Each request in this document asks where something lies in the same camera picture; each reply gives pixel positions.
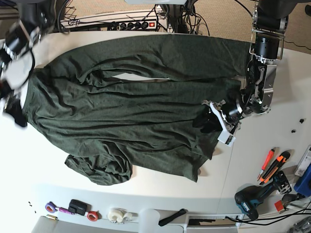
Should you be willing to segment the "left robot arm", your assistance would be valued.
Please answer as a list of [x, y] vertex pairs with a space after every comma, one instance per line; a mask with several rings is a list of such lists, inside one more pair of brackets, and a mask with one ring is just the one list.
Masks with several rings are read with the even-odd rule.
[[297, 0], [259, 0], [252, 17], [250, 60], [246, 66], [246, 85], [231, 91], [220, 102], [204, 100], [204, 111], [192, 125], [202, 133], [219, 132], [218, 141], [232, 146], [241, 120], [266, 113], [274, 94], [277, 62], [282, 59], [289, 14]]

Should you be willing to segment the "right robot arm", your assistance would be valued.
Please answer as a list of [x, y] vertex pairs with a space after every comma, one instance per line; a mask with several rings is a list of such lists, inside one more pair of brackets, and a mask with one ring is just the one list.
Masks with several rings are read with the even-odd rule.
[[0, 74], [3, 75], [10, 64], [29, 53], [32, 66], [26, 79], [12, 88], [6, 78], [0, 78], [0, 99], [5, 100], [3, 112], [13, 117], [15, 123], [27, 127], [22, 113], [20, 90], [27, 83], [35, 68], [33, 46], [41, 37], [50, 33], [56, 21], [56, 1], [54, 0], [17, 0], [18, 21], [9, 29], [0, 45]]

